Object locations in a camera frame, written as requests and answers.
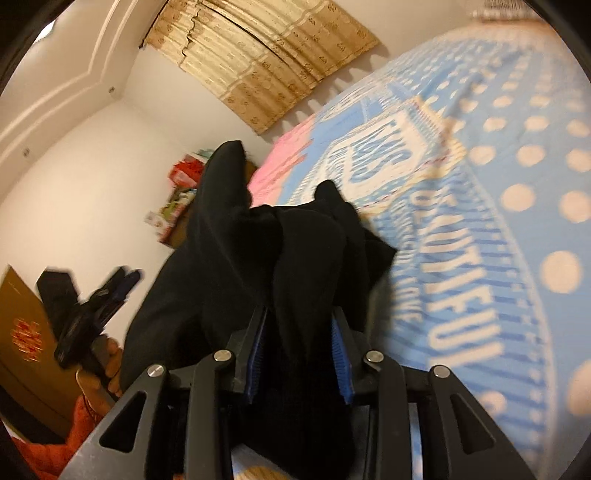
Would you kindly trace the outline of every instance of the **window curtain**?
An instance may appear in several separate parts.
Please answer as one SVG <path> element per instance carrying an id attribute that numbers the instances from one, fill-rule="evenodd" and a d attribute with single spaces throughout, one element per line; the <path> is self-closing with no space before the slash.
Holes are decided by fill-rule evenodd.
<path id="1" fill-rule="evenodd" d="M 169 0 L 145 42 L 257 134 L 378 44 L 327 0 Z"/>

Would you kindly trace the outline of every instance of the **clothing sleeve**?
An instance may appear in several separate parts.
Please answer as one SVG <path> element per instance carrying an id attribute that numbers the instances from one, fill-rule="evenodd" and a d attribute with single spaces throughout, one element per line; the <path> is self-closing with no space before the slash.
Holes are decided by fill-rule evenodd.
<path id="1" fill-rule="evenodd" d="M 54 480 L 61 474 L 78 448 L 101 418 L 86 404 L 81 395 L 74 408 L 72 429 L 63 445 L 39 445 L 13 439 L 22 457 L 40 480 Z"/>

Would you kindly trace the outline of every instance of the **human hand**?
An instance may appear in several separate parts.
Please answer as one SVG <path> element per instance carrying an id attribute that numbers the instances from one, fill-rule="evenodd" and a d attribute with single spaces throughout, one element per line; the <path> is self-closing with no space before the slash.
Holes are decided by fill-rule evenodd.
<path id="1" fill-rule="evenodd" d="M 119 371 L 121 370 L 123 350 L 119 347 L 117 340 L 113 338 L 106 341 L 106 350 L 109 354 L 109 361 L 105 367 L 105 375 L 111 379 L 108 390 L 120 397 L 122 393 L 119 386 Z M 101 385 L 100 379 L 96 375 L 79 368 L 76 372 L 76 381 L 86 398 L 88 406 L 101 417 L 107 415 L 115 402 Z"/>

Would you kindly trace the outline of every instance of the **triangular cutout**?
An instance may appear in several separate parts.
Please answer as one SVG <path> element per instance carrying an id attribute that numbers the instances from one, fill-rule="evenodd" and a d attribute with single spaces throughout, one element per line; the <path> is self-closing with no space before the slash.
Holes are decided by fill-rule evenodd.
<path id="1" fill-rule="evenodd" d="M 469 455 L 492 448 L 495 439 L 466 403 L 466 400 L 460 395 L 454 394 L 451 401 L 464 453 Z"/>
<path id="2" fill-rule="evenodd" d="M 129 453 L 134 449 L 135 435 L 138 432 L 145 401 L 146 394 L 144 392 L 137 392 L 134 395 L 100 438 L 101 447 L 123 453 Z"/>

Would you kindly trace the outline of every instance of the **person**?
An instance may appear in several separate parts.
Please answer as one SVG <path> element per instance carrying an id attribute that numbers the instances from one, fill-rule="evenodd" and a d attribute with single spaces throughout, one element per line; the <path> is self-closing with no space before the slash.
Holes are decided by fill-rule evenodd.
<path id="1" fill-rule="evenodd" d="M 105 367 L 105 374 L 111 379 L 108 390 L 120 397 L 119 371 L 123 350 L 112 338 L 107 340 L 106 348 L 109 361 Z M 39 445 L 23 442 L 16 438 L 12 439 L 39 480 L 57 480 L 90 432 L 95 429 L 112 407 L 113 401 L 98 377 L 80 368 L 76 372 L 76 381 L 82 395 L 76 401 L 72 429 L 65 444 Z"/>

